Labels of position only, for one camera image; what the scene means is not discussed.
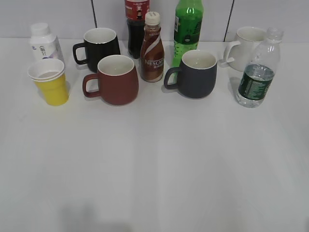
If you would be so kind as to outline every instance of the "tile grout line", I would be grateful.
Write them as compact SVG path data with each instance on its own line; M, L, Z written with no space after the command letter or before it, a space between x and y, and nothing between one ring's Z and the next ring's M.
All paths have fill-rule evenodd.
M227 31L228 31L228 28L229 28L229 26L230 26L230 20L231 20L233 8L234 8L234 3L235 3L235 0L233 0L233 2L232 2L231 11L230 11L230 16L228 17L228 22L227 22L227 26L226 26L226 30L225 30L223 42L225 42L225 40L226 40Z
M91 1L91 7L92 7L92 14L93 14L93 19L94 19L94 22L95 22L95 27L97 28L97 18L96 18L96 12L95 12L95 7L93 5L93 0L90 0Z

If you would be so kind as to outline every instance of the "red mug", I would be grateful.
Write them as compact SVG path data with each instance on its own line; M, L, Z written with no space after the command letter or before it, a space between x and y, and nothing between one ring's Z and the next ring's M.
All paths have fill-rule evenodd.
M87 92L88 81L98 80L98 91ZM98 72L83 79L83 92L88 98L102 97L112 105L125 105L134 101L139 91L139 80L134 61L126 56L112 55L98 63Z

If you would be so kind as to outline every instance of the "brown bottle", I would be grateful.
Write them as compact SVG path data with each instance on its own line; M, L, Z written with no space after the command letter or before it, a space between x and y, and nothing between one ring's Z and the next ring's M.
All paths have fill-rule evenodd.
M140 52L141 77L148 82L157 82L162 78L164 69L159 13L148 12L145 24L145 37Z

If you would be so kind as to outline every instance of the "white mug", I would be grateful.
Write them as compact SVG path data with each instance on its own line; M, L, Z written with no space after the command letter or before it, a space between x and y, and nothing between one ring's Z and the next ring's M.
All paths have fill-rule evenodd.
M252 51L264 40L265 30L243 27L237 30L235 41L229 42L224 51L223 60L233 69L243 72Z

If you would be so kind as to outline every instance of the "mug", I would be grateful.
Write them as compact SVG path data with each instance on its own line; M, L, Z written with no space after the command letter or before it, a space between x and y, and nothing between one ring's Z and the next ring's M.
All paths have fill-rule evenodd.
M84 47L86 59L79 60L76 49ZM73 46L73 56L77 64L88 64L94 73L97 71L98 62L110 55L120 55L118 37L114 30L109 28L94 28L84 35L84 42Z
M87 92L88 81L98 80L98 91ZM134 101L139 91L139 80L133 60L122 55L103 58L98 63L98 73L83 79L83 92L88 98L102 97L112 105L124 105Z
M224 62L243 72L253 50L264 40L266 32L261 28L243 27L237 30L235 41L229 42L224 51Z
M58 106L68 101L64 63L61 60L39 60L29 67L28 76L42 92L47 104Z
M169 77L178 73L176 83L169 85ZM180 66L167 71L164 78L166 89L178 89L189 98L204 98L208 96L216 83L217 59L202 50L186 52L180 62Z

